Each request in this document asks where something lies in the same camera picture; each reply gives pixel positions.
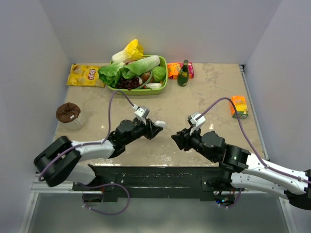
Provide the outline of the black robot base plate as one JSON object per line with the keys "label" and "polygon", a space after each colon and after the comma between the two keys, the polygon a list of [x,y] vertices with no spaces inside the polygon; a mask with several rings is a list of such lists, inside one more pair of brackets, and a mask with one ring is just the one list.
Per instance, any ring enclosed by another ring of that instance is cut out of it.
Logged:
{"label": "black robot base plate", "polygon": [[213,201],[216,192],[230,191],[229,173],[209,166],[92,166],[95,180],[74,191],[99,192],[104,201],[130,196],[139,199]]}

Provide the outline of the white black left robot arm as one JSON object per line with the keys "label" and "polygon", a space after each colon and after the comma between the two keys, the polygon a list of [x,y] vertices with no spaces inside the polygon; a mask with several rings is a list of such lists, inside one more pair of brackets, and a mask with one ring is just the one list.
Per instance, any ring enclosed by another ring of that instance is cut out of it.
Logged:
{"label": "white black left robot arm", "polygon": [[61,136],[51,143],[35,159],[34,165],[39,172],[39,181],[45,181],[49,187],[55,187],[65,180],[82,183],[89,190],[100,187],[101,179],[90,166],[81,166],[79,162],[93,159],[115,158],[125,152],[126,145],[145,137],[155,138],[164,128],[164,121],[145,122],[134,118],[123,120],[102,142],[71,141]]}

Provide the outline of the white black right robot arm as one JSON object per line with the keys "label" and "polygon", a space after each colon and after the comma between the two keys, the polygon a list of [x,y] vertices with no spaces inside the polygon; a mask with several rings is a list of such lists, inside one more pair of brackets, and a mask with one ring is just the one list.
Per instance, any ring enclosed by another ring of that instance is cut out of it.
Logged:
{"label": "white black right robot arm", "polygon": [[246,149],[227,144],[214,131],[200,134],[183,129],[171,138],[180,150],[195,150],[219,164],[220,173],[207,180],[215,190],[252,189],[274,194],[303,210],[311,208],[311,172],[296,171],[260,160]]}

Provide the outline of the white earbud charging case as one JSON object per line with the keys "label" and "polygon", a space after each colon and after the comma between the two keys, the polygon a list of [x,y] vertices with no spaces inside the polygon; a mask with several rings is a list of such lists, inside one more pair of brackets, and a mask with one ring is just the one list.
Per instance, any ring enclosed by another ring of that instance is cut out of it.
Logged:
{"label": "white earbud charging case", "polygon": [[157,120],[154,124],[158,127],[162,127],[163,129],[166,128],[166,123],[164,121]]}

